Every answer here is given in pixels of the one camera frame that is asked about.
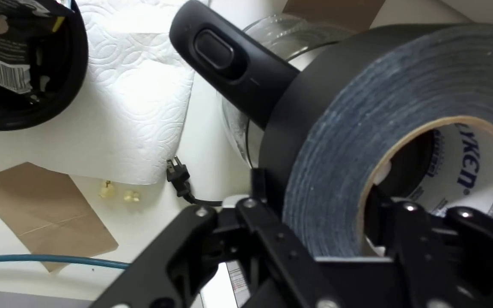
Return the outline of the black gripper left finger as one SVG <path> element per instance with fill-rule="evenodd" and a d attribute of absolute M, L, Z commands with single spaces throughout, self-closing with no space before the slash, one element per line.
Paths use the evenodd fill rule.
<path fill-rule="evenodd" d="M 183 209 L 89 308 L 190 308 L 229 260 L 247 271 L 245 308 L 339 308 L 300 240 L 253 199 Z"/>

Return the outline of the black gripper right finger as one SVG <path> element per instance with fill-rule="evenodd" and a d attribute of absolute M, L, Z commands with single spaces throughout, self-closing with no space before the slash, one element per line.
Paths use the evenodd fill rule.
<path fill-rule="evenodd" d="M 493 308 L 490 214 L 459 206 L 435 216 L 375 187 L 365 235 L 399 267 L 411 308 Z"/>

